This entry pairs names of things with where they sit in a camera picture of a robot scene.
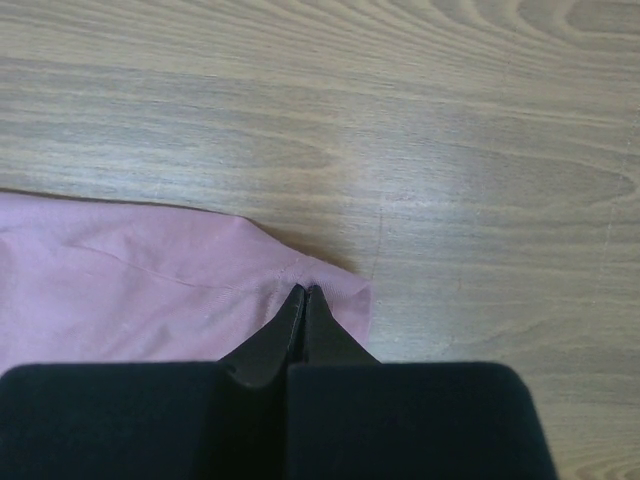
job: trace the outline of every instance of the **black object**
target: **black object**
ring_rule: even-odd
[[[378,363],[296,287],[219,362],[18,367],[0,479],[556,479],[531,397],[489,363]]]

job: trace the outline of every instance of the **wooden surface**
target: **wooden surface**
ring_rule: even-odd
[[[640,1],[2,0],[0,187],[206,208],[373,280],[384,360],[506,362],[640,479]]]

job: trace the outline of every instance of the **wooden table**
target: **wooden table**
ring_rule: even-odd
[[[247,216],[373,280],[383,360],[531,386],[640,479],[638,0],[3,0],[0,187]]]

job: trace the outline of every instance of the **pink towel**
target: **pink towel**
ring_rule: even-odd
[[[320,285],[365,342],[369,283],[248,220],[0,193],[0,375],[25,363],[216,360],[296,283]]]

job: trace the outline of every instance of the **cloth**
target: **cloth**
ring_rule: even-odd
[[[0,374],[26,363],[216,360],[320,285],[364,343],[368,281],[244,218],[0,193]]]

